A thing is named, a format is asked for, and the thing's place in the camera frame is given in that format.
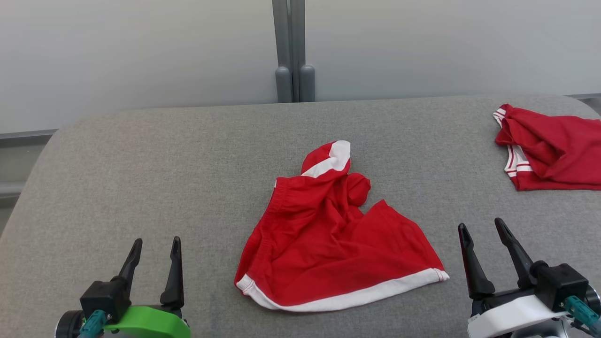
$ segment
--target robotic arm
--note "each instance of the robotic arm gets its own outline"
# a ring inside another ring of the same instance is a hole
[[[129,300],[133,273],[140,261],[142,239],[138,238],[118,275],[111,281],[95,281],[81,296],[82,310],[67,311],[58,321],[55,338],[106,337],[110,331],[137,338],[190,338],[182,319],[184,306],[182,243],[173,239],[171,269],[160,304],[132,306]]]
[[[588,280],[565,263],[549,267],[541,260],[532,262],[502,219],[495,218],[495,226],[516,269],[517,289],[496,292],[476,257],[468,228],[463,223],[458,228],[472,299],[470,338],[567,338],[570,326],[601,337],[601,301]]]

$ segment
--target folded red jersey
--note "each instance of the folded red jersey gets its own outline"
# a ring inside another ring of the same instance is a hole
[[[518,191],[601,190],[601,121],[510,105],[493,116],[501,125],[495,142],[509,150],[505,172]]]
[[[332,311],[447,280],[421,229],[386,202],[365,215],[370,181],[349,174],[350,143],[311,152],[279,177],[248,239],[235,284],[268,309]]]

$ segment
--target floor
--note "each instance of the floor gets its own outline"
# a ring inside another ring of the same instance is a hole
[[[601,98],[582,99],[581,101],[601,115]],[[44,149],[44,145],[40,144],[0,147],[0,182],[24,182],[42,149]],[[0,203],[0,234],[12,211],[12,205],[7,206]]]

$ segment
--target white wall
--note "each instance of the white wall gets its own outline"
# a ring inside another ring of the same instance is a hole
[[[0,134],[277,101],[270,0],[2,0]]]
[[[306,0],[316,100],[601,93],[599,0]]]

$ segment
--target gray table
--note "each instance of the gray table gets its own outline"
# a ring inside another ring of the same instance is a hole
[[[132,301],[158,303],[182,237],[185,317],[194,337],[465,337],[470,314],[457,225],[465,222],[497,290],[515,286],[493,225],[505,219],[534,260],[567,262],[601,286],[601,193],[516,192],[491,114],[510,103],[599,118],[561,96],[439,97],[151,109],[91,118],[50,140],[0,237],[0,337],[52,336],[94,280],[115,275],[144,239]],[[451,280],[333,313],[273,312],[233,278],[277,176],[351,142],[384,198],[423,229]]]

